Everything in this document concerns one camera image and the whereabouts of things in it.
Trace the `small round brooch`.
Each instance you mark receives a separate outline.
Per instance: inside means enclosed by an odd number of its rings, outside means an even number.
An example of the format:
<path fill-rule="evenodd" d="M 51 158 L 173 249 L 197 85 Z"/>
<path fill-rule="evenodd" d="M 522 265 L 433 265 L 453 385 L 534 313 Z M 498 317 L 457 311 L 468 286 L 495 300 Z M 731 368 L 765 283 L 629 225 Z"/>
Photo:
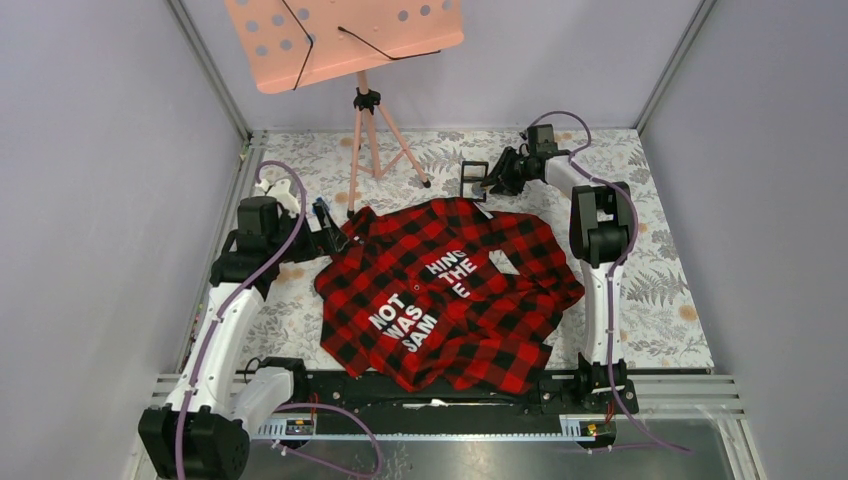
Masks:
<path fill-rule="evenodd" d="M 487 190 L 479 185 L 472 186 L 471 194 L 476 201 L 485 201 L 487 198 Z"/>

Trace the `red black plaid shirt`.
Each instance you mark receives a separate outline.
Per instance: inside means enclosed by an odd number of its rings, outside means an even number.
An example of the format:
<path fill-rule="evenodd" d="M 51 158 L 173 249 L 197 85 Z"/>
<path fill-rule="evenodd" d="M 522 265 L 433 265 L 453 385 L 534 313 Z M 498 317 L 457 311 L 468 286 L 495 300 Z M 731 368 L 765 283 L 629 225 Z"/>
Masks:
<path fill-rule="evenodd" d="M 357 377 L 415 392 L 522 394 L 545 369 L 548 337 L 585 293 L 551 227 L 527 213 L 437 198 L 343 226 L 349 246 L 317 274 L 321 347 Z"/>

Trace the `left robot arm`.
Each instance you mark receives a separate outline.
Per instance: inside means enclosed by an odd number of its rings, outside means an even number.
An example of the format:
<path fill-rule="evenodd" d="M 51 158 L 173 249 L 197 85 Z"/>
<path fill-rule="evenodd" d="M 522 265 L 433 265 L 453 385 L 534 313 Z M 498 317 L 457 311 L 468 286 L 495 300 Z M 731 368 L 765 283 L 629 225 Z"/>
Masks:
<path fill-rule="evenodd" d="M 339 253 L 347 244 L 323 199 L 311 206 L 273 196 L 240 201 L 237 226 L 211 267 L 197 345 L 163 406 L 146 409 L 138 423 L 160 478 L 240 478 L 261 425 L 279 406 L 307 404 L 305 365 L 292 358 L 261 361 L 235 393 L 239 351 L 282 264 Z"/>

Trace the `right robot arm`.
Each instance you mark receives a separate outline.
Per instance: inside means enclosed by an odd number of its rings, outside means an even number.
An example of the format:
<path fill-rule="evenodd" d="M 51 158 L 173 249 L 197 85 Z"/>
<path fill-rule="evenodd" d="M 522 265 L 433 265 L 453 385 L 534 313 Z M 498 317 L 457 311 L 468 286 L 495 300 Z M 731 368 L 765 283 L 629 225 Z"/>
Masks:
<path fill-rule="evenodd" d="M 550 124 L 533 124 L 519 148 L 507 147 L 483 187 L 516 195 L 540 180 L 567 194 L 569 246 L 585 282 L 585 333 L 572 388 L 583 410 L 631 415 L 635 394 L 620 344 L 623 265 L 637 237 L 638 212 L 625 182 L 612 182 L 576 163 L 575 150 L 559 147 Z"/>

